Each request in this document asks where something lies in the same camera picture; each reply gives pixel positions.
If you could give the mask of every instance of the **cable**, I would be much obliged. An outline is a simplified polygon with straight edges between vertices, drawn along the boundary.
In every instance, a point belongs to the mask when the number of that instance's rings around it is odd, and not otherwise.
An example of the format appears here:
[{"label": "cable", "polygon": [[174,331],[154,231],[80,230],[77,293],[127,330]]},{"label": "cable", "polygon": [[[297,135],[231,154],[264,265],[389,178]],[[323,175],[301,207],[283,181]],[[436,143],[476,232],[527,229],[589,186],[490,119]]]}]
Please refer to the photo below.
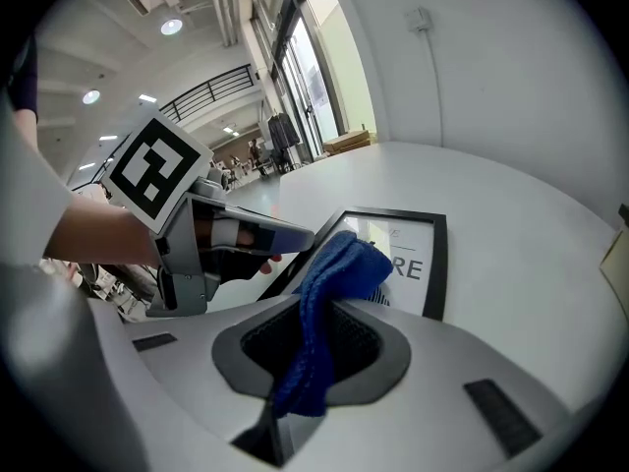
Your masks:
[{"label": "cable", "polygon": [[432,66],[432,74],[434,76],[434,88],[436,90],[436,104],[439,110],[439,143],[443,147],[443,109],[441,107],[441,88],[439,87],[439,75],[436,71],[434,63],[434,54],[432,53],[432,45],[430,44],[429,33],[427,29],[419,31],[426,38],[426,45],[429,50],[430,65]]},{"label": "cable", "polygon": [[152,271],[148,268],[147,265],[141,265],[141,268],[144,269],[148,274],[150,274],[152,276],[152,278],[155,280],[155,283],[157,283],[157,276],[155,276]]}]

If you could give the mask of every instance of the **wall outlet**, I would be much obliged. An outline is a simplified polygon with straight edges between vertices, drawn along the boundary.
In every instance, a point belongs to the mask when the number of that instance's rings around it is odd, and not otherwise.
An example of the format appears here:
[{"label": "wall outlet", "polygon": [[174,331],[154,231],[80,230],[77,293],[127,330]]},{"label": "wall outlet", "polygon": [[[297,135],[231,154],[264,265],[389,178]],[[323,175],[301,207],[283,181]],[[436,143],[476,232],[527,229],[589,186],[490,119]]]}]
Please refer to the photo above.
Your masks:
[{"label": "wall outlet", "polygon": [[429,11],[422,7],[407,12],[404,15],[404,19],[406,20],[406,28],[408,31],[428,30],[431,25]]}]

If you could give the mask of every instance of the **picture frame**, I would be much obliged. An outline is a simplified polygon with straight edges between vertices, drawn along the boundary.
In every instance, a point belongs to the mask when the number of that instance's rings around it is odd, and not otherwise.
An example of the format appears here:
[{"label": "picture frame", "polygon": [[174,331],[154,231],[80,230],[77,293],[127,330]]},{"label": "picture frame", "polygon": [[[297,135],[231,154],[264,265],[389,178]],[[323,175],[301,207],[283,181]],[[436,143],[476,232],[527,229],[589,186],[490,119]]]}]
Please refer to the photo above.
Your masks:
[{"label": "picture frame", "polygon": [[275,278],[258,300],[268,299],[282,294],[300,270],[309,262],[321,247],[334,227],[347,215],[372,217],[374,219],[394,219],[432,224],[432,259],[429,271],[429,283],[424,301],[422,316],[443,321],[448,275],[448,232],[444,214],[401,209],[371,208],[350,206],[340,208],[323,224],[314,236],[313,246],[300,254]]}]

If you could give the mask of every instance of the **blue towel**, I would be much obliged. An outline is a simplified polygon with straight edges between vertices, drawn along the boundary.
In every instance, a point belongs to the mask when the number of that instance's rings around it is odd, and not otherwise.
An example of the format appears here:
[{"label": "blue towel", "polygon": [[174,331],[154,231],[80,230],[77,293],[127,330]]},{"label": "blue towel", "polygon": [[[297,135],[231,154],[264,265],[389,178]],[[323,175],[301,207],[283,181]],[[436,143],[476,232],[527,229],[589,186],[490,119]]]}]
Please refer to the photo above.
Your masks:
[{"label": "blue towel", "polygon": [[296,293],[302,294],[304,342],[275,390],[278,418],[287,413],[322,416],[325,393],[334,384],[334,364],[325,337],[324,310],[330,299],[367,299],[393,270],[376,247],[351,231],[335,234],[316,255]]}]

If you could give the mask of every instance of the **balcony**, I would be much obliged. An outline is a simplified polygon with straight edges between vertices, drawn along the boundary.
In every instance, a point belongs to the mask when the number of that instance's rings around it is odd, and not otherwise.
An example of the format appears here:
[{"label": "balcony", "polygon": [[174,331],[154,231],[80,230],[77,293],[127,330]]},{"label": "balcony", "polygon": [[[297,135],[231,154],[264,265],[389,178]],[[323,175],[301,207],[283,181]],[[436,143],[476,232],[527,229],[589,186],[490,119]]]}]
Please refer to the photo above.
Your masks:
[{"label": "balcony", "polygon": [[254,85],[251,65],[243,65],[204,81],[164,105],[160,111],[175,124],[186,122],[193,114],[227,96]]}]

